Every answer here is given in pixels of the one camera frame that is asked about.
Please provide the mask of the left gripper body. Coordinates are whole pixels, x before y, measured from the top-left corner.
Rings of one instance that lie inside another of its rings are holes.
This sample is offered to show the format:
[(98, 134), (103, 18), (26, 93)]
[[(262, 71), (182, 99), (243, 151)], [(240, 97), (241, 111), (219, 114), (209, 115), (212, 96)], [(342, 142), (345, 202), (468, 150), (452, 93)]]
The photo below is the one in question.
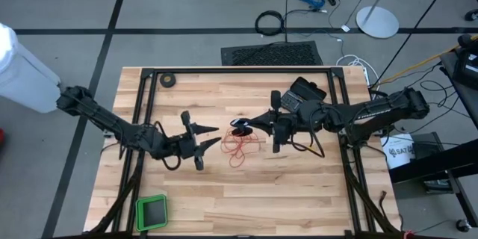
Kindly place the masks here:
[(186, 132), (173, 137), (169, 137), (166, 143), (167, 157), (174, 155), (178, 158), (178, 162), (174, 167), (171, 167), (167, 163), (166, 158), (163, 158), (162, 161), (164, 163), (164, 166), (168, 170), (174, 171), (180, 167), (181, 161), (183, 159), (193, 157), (196, 170), (204, 170), (204, 161), (202, 159), (202, 156), (196, 155), (196, 147), (198, 145), (196, 143), (196, 134), (193, 133), (191, 128), (191, 124), (194, 122), (190, 121), (189, 111), (183, 111), (181, 113), (181, 121), (186, 129)]

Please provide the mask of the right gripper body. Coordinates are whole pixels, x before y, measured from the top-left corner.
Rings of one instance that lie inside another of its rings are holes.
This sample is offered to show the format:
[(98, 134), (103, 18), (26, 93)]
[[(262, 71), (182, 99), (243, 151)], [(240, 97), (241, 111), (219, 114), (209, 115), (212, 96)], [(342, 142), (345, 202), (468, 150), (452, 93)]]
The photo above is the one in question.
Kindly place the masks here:
[[(271, 92), (272, 109), (269, 112), (273, 153), (279, 153), (281, 146), (292, 145), (301, 152), (324, 154), (316, 135), (320, 125), (314, 121), (314, 116), (318, 113), (315, 106), (325, 97), (326, 92), (323, 90), (288, 90), (283, 95), (278, 90)], [(307, 146), (294, 141), (294, 135), (298, 132), (309, 134), (311, 141)]]

